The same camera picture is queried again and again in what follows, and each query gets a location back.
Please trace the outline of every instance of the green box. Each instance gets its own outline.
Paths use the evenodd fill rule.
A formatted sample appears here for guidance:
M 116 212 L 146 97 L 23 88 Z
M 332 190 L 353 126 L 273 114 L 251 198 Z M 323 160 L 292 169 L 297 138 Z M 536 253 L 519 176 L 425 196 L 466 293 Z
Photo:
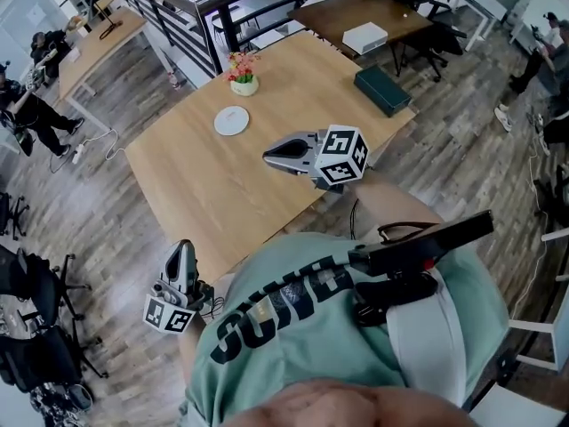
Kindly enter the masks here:
M 354 85 L 388 117 L 406 108 L 411 101 L 409 93 L 394 83 L 377 65 L 359 71 L 354 78 Z

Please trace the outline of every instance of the black railing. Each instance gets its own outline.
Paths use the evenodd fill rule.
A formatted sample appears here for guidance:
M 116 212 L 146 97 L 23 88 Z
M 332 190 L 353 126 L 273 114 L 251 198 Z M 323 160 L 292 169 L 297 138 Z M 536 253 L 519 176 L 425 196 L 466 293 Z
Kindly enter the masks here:
M 212 40 L 212 33 L 215 33 L 215 30 L 223 33 L 227 50 L 241 51 L 249 46 L 254 38 L 279 28 L 291 19 L 285 17 L 265 27 L 258 26 L 254 34 L 243 33 L 239 36 L 243 24 L 257 20 L 259 16 L 282 6 L 304 0 L 280 0 L 250 12 L 238 20 L 232 20 L 231 10 L 240 1 L 203 0 L 193 3 L 188 0 L 125 0 L 133 10 L 154 25 L 171 45 L 179 48 L 209 77 L 215 77 L 222 72 L 218 51 Z M 210 23 L 215 20 L 219 20 L 221 28 L 210 27 Z
M 124 0 L 141 17 L 156 27 L 172 46 L 176 46 L 209 77 L 221 73 L 220 59 L 205 21 L 188 0 Z

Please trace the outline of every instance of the white pot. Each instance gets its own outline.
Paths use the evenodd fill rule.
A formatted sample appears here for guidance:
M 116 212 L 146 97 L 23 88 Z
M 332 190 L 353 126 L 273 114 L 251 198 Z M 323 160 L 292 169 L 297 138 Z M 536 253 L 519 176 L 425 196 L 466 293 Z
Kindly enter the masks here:
M 257 89 L 259 88 L 259 79 L 257 79 L 256 76 L 252 77 L 251 82 L 240 83 L 240 82 L 231 81 L 230 83 L 231 83 L 231 90 L 235 92 L 237 95 L 241 96 L 251 96 L 255 92 L 257 92 Z

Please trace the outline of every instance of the man in black clothes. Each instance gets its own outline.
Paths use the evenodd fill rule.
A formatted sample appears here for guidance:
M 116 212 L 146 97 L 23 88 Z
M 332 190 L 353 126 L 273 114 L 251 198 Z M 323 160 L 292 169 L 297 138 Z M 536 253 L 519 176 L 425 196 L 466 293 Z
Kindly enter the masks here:
M 74 22 L 69 21 L 63 30 L 55 30 L 54 32 L 37 32 L 32 37 L 32 53 L 36 67 L 45 66 L 45 75 L 51 79 L 60 76 L 60 62 L 69 53 L 69 45 L 65 42 L 66 32 L 70 30 Z
M 84 119 L 68 119 L 60 116 L 49 104 L 26 90 L 16 81 L 6 79 L 6 67 L 0 65 L 0 109 L 13 113 L 18 128 L 28 128 L 37 133 L 38 139 L 57 157 L 69 152 L 69 144 L 61 145 L 53 128 L 74 134 Z

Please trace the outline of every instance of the green t-shirt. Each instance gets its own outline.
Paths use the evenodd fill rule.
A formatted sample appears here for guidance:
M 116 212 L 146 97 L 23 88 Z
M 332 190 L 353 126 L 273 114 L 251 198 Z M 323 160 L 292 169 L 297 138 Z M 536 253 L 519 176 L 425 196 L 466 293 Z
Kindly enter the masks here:
M 351 268 L 326 270 L 268 296 L 254 295 L 314 261 L 346 261 L 347 251 L 359 244 L 301 233 L 270 241 L 252 255 L 236 275 L 222 315 L 200 338 L 182 414 L 189 405 L 192 414 L 195 409 L 216 426 L 290 384 L 314 378 L 405 386 L 386 325 L 359 327 L 353 319 L 352 287 L 377 278 Z M 461 322 L 469 395 L 506 334 L 508 312 L 472 249 L 450 252 L 437 269 Z

